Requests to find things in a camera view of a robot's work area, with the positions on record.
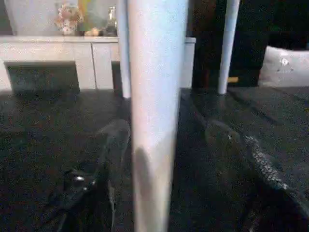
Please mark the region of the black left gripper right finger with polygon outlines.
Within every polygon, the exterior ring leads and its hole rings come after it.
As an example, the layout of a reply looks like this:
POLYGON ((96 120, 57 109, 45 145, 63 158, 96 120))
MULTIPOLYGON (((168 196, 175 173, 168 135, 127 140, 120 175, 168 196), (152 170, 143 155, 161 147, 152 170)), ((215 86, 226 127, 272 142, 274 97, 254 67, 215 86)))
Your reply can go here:
POLYGON ((307 232, 309 201, 289 184, 279 165, 271 161, 259 141, 212 120, 206 125, 206 141, 224 158, 251 190, 246 211, 239 221, 241 232, 307 232))

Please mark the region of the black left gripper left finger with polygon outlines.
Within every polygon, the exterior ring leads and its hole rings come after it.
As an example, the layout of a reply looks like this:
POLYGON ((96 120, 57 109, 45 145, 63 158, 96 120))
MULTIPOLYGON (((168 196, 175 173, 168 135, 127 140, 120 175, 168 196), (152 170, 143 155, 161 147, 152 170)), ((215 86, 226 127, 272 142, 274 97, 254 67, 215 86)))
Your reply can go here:
POLYGON ((131 129, 118 119, 94 133, 41 214, 43 232, 111 232, 131 129))

